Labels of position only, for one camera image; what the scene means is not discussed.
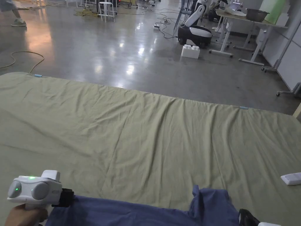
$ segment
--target wrinkled sheet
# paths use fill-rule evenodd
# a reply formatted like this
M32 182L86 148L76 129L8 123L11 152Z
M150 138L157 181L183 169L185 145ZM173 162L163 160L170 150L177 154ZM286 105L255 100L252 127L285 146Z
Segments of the wrinkled sheet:
M68 208L52 210L46 226L238 226L239 214L226 190L195 185L192 193L188 211L75 196Z
M236 209L301 222L301 124L292 116L27 73L0 76L0 220L19 175L61 172L75 194L187 210L194 184Z

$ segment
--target green bedsheet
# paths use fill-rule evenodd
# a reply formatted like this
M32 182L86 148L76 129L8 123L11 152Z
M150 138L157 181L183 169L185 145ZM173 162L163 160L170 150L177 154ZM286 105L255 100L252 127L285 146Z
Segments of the green bedsheet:
M299 225L301 124L243 110L27 73L0 76L0 223L12 180L61 172L77 195L187 210L192 187L227 189L260 221Z

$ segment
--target concrete floor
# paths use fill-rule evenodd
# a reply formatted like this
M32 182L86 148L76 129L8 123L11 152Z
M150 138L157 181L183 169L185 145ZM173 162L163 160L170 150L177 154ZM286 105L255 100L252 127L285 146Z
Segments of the concrete floor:
M162 0L155 9L178 10L179 6L179 0ZM276 97L277 90L287 90L278 74L263 73L260 66L238 61L245 55L251 57L249 52L230 48L234 53L230 59L201 50L199 59L182 58L177 38L165 39L153 30L153 23L160 21L157 17L162 17L154 12L121 14L145 10L120 6L115 23L105 23L100 18L74 16L74 9L74 5L61 5L23 10L27 28L10 26L12 12L0 14L1 65L12 62L11 52L28 50L44 55L45 60L33 70L44 76L286 114L293 114L300 103L290 96ZM177 17L177 13L165 15ZM207 20L203 24L212 27ZM173 24L165 30L172 34ZM244 40L231 39L236 45ZM211 48L220 46L211 44ZM0 69L0 74L29 72L39 61L39 56L28 53L15 54L15 58L16 63ZM262 57L258 60L266 63Z

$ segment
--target black strap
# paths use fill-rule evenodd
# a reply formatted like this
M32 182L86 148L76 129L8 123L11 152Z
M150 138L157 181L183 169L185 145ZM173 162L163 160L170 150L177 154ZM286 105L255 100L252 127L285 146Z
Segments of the black strap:
M246 209L239 210L239 226L258 226L259 223L260 221L250 211Z

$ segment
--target gray pot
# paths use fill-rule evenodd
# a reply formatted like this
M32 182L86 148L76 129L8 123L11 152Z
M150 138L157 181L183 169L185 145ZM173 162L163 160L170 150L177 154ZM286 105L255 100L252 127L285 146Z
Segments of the gray pot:
M257 9L247 9L247 19L251 21L263 22L268 14L268 12Z

